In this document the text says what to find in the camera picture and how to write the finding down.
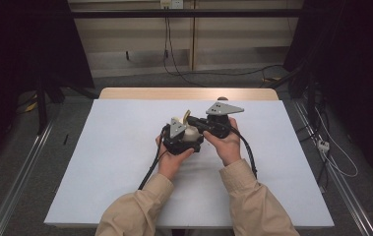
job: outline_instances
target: electrical outlet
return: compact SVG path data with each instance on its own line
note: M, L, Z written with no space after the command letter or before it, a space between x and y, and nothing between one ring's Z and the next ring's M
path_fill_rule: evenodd
M160 7L161 7L161 9L170 9L171 8L171 0L160 0Z
M183 9L183 0L172 0L171 9Z
M323 152L327 152L330 149L330 143L325 142L323 140L319 140L318 144L317 144L317 147L318 147L319 150L321 150Z

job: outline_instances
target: person's right hand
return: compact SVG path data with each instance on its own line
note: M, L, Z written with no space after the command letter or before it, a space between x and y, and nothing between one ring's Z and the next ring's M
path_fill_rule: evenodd
M238 130L237 122L234 118L229 117L229 122L233 128ZM208 131L204 131L204 137L217 149L217 154L222 159L224 166L241 159L240 139L234 133L230 132L225 139L219 139Z

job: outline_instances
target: table surface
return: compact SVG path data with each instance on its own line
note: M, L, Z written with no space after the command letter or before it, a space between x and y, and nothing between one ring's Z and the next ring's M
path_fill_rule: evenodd
M147 172L147 156L155 151L150 136L154 140L160 129L155 123L162 124L173 114L183 115L189 108L203 117L220 96L245 108L236 117L256 154L259 178L283 204L294 225L333 226L284 106L269 88L105 88L93 104L45 223L96 227L106 206L135 190ZM221 163L215 150L207 147L209 143L202 146L179 170L176 189L158 227L230 227L228 195L218 177Z
M271 88L105 88L99 99L279 100Z

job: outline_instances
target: gray floor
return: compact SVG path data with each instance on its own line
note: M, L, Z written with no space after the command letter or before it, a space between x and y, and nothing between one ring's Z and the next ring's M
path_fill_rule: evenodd
M254 69L223 70L221 72L242 73L251 71L254 71ZM280 77L284 74L285 71L280 68L272 68L265 71L266 78ZM239 77L188 75L185 78L205 87L257 88L262 84L261 73ZM99 92L106 87L194 87L194 85L188 84L178 76L167 74L103 78L96 79L95 83L96 89L93 90L95 92ZM63 104L49 103L47 105L50 115L53 111L59 109L57 120L31 172L31 178L26 183L21 197L15 205L15 210L9 218L3 235L94 235L94 229L60 229L42 223L93 103L91 100L79 96L71 90L64 89L64 92L66 93L66 100ZM300 116L294 107L294 100L289 98L285 86L278 89L278 95L286 107L294 129L297 130L303 127L304 124L301 122ZM338 117L335 117L332 107L328 107L327 112L331 120L333 138L353 158L359 170L359 174L356 177L345 179L373 224L373 169L364 160L361 150L349 141L347 132L343 124L339 122ZM10 133L0 146L0 205L31 150L36 131L36 111L20 113L16 116ZM298 133L300 139L307 135L306 131ZM318 152L311 141L302 142L301 145L314 175L317 176L322 166ZM343 154L334 148L334 145L332 145L332 154L340 169L352 173L351 164ZM325 176L322 178L320 185L326 185ZM332 178L329 179L326 189L327 191L323 197L336 226L326 229L299 230L300 234L362 235Z

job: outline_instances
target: beige jacket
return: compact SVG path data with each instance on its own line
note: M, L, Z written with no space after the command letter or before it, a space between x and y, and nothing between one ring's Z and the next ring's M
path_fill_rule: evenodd
M299 235L281 204L256 180L244 159L224 167L220 176L229 193L236 236ZM154 175L143 190L122 196L105 211L96 235L155 235L156 219L172 191L167 178Z

